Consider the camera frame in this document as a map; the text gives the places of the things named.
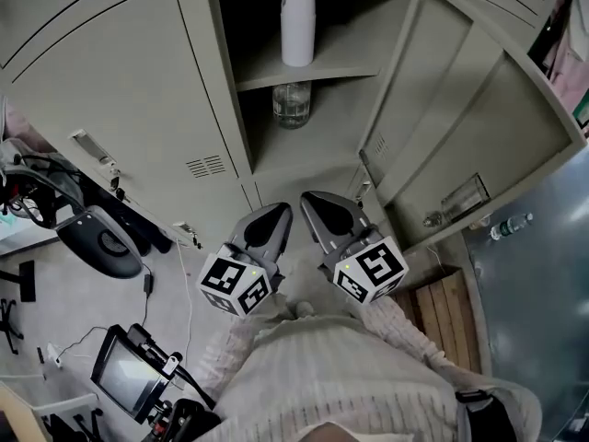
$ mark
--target black strap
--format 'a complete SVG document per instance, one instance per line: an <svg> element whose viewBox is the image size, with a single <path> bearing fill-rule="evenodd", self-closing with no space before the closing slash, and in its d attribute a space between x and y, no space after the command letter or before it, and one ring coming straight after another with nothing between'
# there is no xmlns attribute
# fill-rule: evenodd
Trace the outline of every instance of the black strap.
<svg viewBox="0 0 589 442"><path fill-rule="evenodd" d="M483 390L459 391L456 399L467 409L472 442L517 441L505 406L493 395Z"/></svg>

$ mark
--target black device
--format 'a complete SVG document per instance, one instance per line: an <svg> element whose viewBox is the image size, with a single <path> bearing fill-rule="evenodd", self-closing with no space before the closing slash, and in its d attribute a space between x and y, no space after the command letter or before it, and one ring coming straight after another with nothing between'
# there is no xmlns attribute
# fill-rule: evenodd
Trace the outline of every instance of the black device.
<svg viewBox="0 0 589 442"><path fill-rule="evenodd" d="M181 354L167 355L157 347L151 335L139 324L131 326L128 332L114 325L109 328L100 347L91 379L139 424L152 410L161 410L163 403L159 398L175 376L193 386L212 410L214 401L179 365L181 360ZM202 406L198 409L207 414L207 421L212 416L216 424L220 422L216 414L206 412Z"/></svg>

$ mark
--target office chair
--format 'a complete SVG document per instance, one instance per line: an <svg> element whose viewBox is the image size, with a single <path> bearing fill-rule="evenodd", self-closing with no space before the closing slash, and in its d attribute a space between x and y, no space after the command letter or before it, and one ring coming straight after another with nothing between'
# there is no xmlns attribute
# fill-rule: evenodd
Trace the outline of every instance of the office chair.
<svg viewBox="0 0 589 442"><path fill-rule="evenodd" d="M10 338L10 334L14 335L17 339L20 340L24 339L25 336L23 336L20 332L17 332L15 328L13 328L10 325L10 311L13 305L17 305L17 302L14 299L10 301L10 303L8 303L3 298L2 300L0 300L0 312L2 318L0 319L0 332L6 334L6 339L8 340L8 345L10 345L10 350L14 355L18 355L18 350L15 349L12 345L12 339Z"/></svg>

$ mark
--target wooden crate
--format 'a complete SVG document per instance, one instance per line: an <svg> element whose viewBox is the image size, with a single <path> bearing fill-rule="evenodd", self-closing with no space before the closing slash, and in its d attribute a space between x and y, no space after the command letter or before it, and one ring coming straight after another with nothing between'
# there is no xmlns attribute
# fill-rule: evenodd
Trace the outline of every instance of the wooden crate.
<svg viewBox="0 0 589 442"><path fill-rule="evenodd" d="M479 343L462 270L392 298L448 360L480 373Z"/></svg>

